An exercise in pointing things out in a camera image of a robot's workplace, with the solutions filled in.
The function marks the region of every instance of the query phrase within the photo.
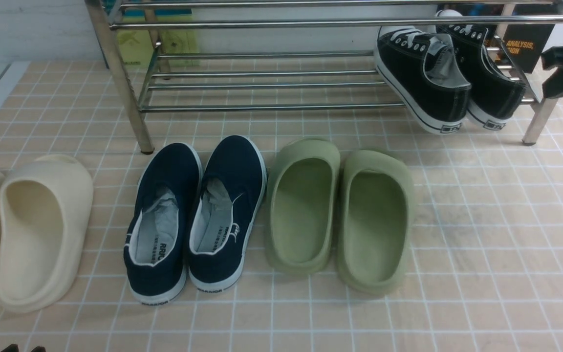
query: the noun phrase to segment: shoe rack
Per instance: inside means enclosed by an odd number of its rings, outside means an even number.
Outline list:
[[[262,28],[297,28],[297,27],[355,27],[355,26],[402,26],[402,25],[436,25],[436,24],[561,24],[563,23],[563,6],[561,13],[546,15],[512,15],[506,6],[501,16],[465,16],[441,18],[375,18],[375,19],[337,19],[337,20],[240,20],[240,21],[193,21],[193,22],[158,22],[155,9],[203,9],[203,8],[265,8],[265,7],[318,7],[318,6],[393,6],[393,5],[427,5],[451,4],[466,2],[457,0],[165,0],[151,2],[142,0],[117,0],[111,13],[106,14],[101,0],[85,0],[92,26],[97,34],[101,49],[110,67],[112,78],[116,84],[119,96],[123,100],[132,129],[138,140],[141,152],[151,154],[154,151],[152,139],[145,125],[147,113],[186,113],[186,112],[228,112],[228,111],[279,111],[279,110],[329,110],[329,109],[379,109],[404,107],[402,102],[386,103],[335,103],[335,104],[293,104],[293,105],[182,105],[182,106],[154,106],[150,105],[152,94],[156,91],[181,89],[309,89],[334,87],[377,87],[384,85],[381,81],[353,80],[352,82],[319,82],[319,83],[217,83],[217,84],[183,84],[157,82],[170,78],[256,78],[280,76],[353,76],[358,74],[372,74],[370,70],[337,70],[337,71],[210,71],[210,72],[179,72],[172,71],[169,60],[223,60],[223,59],[257,59],[257,58],[335,58],[373,56],[373,51],[328,51],[328,52],[293,52],[293,53],[205,53],[205,54],[166,54],[159,37],[159,30],[167,29],[262,29]],[[563,0],[477,0],[475,3],[488,4],[551,4]],[[125,11],[138,9],[145,13],[145,22],[123,22]],[[114,31],[121,29],[148,31],[154,52],[150,61],[143,87],[136,96],[123,58],[118,48]],[[494,44],[489,51],[503,51],[510,58],[501,39],[494,38]],[[500,66],[509,71],[515,80],[526,80],[523,72],[514,65]],[[556,99],[537,96],[529,87],[522,101],[530,104],[534,109],[534,118],[525,132],[522,141],[524,145],[534,145],[538,140],[550,114],[556,106]]]

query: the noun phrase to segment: canvas sneaker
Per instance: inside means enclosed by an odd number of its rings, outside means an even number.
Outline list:
[[[202,174],[195,150],[173,143],[154,156],[138,182],[123,258],[131,293],[144,305],[170,302],[186,283],[183,246]]]
[[[455,62],[451,37],[412,26],[381,27],[375,66],[420,126],[428,132],[457,132],[471,84]]]
[[[454,10],[438,11],[436,16],[462,16]],[[520,105],[527,88],[523,81],[513,81],[505,76],[493,60],[483,42],[488,29],[475,24],[449,24],[436,26],[437,33],[453,38],[457,65],[468,82],[471,82],[471,101],[468,118],[487,130],[498,131],[512,117]]]
[[[203,292],[222,292],[238,280],[264,189],[266,167],[258,148],[229,136],[214,150],[189,239],[190,279]]]

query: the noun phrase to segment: shoe insole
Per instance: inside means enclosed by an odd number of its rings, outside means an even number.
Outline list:
[[[212,253],[221,248],[232,225],[232,208],[217,209],[214,205],[209,207],[212,209],[210,220],[196,249],[197,252]]]
[[[140,264],[154,264],[162,260],[175,246],[179,208],[174,194],[159,190],[158,200],[145,210],[136,238],[134,259]]]
[[[385,174],[359,173],[351,181],[347,220],[345,246],[351,274],[364,282],[389,279],[404,250],[403,190]]]
[[[332,182],[328,163],[315,158],[291,165],[281,176],[271,226],[283,260],[304,263],[322,250]]]
[[[56,266],[64,226],[60,205],[47,187],[34,181],[15,182],[6,189],[9,204],[5,252],[0,282],[10,298],[23,299],[36,294],[46,284]]]

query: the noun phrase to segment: navy slip-on shoe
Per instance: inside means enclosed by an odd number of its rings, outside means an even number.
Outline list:
[[[195,150],[173,143],[154,156],[138,182],[123,258],[131,293],[144,305],[168,303],[184,288],[183,246],[202,174]]]
[[[219,143],[206,166],[188,241],[190,279],[203,292],[222,292],[242,273],[244,252],[264,198],[266,167],[243,136]]]

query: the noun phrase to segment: sage green slipper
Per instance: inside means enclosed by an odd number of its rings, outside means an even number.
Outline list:
[[[347,285],[386,294],[405,274],[415,197],[405,164],[376,150],[346,159],[341,184],[338,272]]]
[[[304,139],[277,153],[268,178],[266,258],[275,270],[310,274],[327,265],[340,152]]]

